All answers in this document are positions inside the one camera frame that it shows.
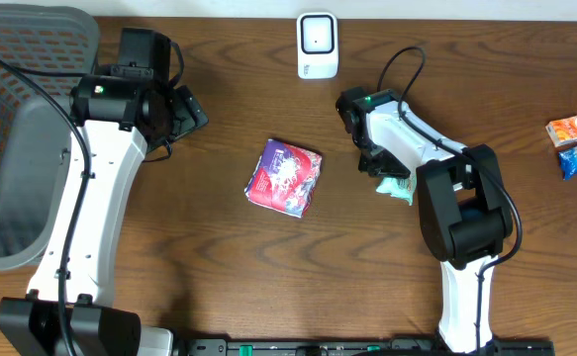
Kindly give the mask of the red purple pad package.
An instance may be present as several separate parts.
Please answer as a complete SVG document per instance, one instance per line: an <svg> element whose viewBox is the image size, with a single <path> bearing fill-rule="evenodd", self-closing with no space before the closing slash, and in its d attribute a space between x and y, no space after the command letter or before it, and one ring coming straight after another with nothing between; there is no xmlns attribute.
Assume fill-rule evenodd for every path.
<svg viewBox="0 0 577 356"><path fill-rule="evenodd" d="M244 194L255 205L300 219L310 206L322 160L314 151L269 139Z"/></svg>

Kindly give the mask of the orange tissue packet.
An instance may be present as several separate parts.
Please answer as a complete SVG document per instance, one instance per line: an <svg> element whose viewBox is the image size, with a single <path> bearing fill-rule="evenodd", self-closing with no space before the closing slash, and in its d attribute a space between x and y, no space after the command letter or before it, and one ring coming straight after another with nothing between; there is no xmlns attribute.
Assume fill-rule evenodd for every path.
<svg viewBox="0 0 577 356"><path fill-rule="evenodd" d="M577 142L577 115L550 121L545 130L555 147Z"/></svg>

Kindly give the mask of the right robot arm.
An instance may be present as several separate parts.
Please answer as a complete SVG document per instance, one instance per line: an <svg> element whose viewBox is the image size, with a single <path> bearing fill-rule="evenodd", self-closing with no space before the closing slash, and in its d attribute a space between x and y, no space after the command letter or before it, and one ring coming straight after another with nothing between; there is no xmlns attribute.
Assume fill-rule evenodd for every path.
<svg viewBox="0 0 577 356"><path fill-rule="evenodd" d="M490 295L495 262L513 231L497 156L439 133L391 90L340 94L336 109L371 176L415 181L420 228L440 263L438 334L453 353L491 344Z"/></svg>

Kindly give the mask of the green wipes packet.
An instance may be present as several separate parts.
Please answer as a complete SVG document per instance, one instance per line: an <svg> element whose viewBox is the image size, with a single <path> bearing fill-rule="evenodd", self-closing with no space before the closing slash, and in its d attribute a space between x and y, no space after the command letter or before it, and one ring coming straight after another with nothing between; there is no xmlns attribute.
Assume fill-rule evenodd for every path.
<svg viewBox="0 0 577 356"><path fill-rule="evenodd" d="M379 194L387 194L392 198L406 201L409 206L413 204L416 191L416 177L409 178L385 177L376 188Z"/></svg>

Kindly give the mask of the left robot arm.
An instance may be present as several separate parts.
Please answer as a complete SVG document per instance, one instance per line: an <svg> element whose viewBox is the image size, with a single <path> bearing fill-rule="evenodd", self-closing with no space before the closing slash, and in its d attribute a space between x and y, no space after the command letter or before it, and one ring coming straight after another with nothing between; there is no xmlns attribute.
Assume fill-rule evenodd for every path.
<svg viewBox="0 0 577 356"><path fill-rule="evenodd" d="M173 81L87 75L72 89L67 176L27 294L0 302L0 331L21 355L178 355L166 328L117 310L114 269L129 193L146 155L205 126Z"/></svg>

